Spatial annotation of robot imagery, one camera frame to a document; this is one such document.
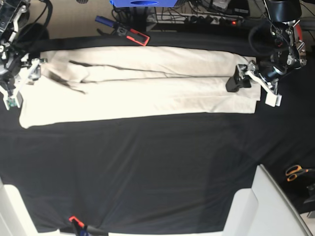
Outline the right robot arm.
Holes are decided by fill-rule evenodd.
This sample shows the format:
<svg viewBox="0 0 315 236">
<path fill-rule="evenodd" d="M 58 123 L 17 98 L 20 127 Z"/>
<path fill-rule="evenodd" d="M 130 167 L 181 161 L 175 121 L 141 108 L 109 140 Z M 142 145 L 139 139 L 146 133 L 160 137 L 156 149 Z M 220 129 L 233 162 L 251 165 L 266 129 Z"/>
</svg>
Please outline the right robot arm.
<svg viewBox="0 0 315 236">
<path fill-rule="evenodd" d="M 43 28 L 35 33 L 26 46 L 21 46 L 22 38 L 26 36 L 23 32 L 24 27 L 29 19 L 29 0 L 2 0 L 0 2 L 0 84 L 9 85 L 19 74 L 21 68 L 30 68 L 31 62 L 23 62 L 36 41 L 44 34 L 47 28 L 52 12 L 53 5 L 49 0 L 42 1 L 45 4 L 44 9 L 48 15 L 44 22 Z"/>
</svg>

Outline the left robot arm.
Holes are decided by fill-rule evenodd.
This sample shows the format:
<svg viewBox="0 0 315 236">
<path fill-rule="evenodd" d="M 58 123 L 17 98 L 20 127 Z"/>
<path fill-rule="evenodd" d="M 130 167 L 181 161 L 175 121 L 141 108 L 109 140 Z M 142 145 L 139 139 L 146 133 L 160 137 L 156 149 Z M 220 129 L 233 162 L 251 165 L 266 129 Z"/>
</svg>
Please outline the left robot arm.
<svg viewBox="0 0 315 236">
<path fill-rule="evenodd" d="M 302 15 L 298 0 L 264 1 L 264 19 L 254 26 L 248 35 L 250 48 L 263 59 L 238 64 L 226 83 L 228 92 L 250 88 L 251 81 L 261 84 L 268 93 L 278 95 L 279 80 L 307 63 L 306 46 L 299 25 Z M 274 45 L 270 51 L 260 51 L 254 43 L 254 35 L 268 27 Z"/>
</svg>

